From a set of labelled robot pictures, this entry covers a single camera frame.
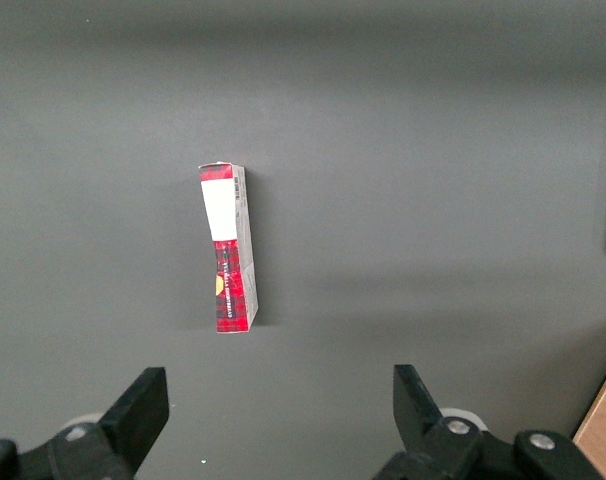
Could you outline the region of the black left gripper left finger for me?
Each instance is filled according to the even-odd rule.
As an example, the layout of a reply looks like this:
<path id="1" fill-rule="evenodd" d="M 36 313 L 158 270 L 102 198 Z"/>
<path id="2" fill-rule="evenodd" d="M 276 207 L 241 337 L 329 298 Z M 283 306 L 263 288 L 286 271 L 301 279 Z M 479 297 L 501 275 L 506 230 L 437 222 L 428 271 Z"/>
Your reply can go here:
<path id="1" fill-rule="evenodd" d="M 0 479 L 133 479 L 168 419 L 166 369 L 149 367 L 96 421 L 24 452 L 0 439 Z"/>

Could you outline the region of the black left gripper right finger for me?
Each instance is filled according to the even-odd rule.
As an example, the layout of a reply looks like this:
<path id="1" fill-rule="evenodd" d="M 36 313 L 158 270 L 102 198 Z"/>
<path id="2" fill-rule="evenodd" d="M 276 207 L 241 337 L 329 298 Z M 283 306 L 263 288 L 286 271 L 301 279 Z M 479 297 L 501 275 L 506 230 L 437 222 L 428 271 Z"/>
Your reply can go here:
<path id="1" fill-rule="evenodd" d="M 443 414 L 411 364 L 394 367 L 393 414 L 404 449 L 377 479 L 600 479 L 566 436 L 524 430 L 511 443 L 461 415 Z"/>

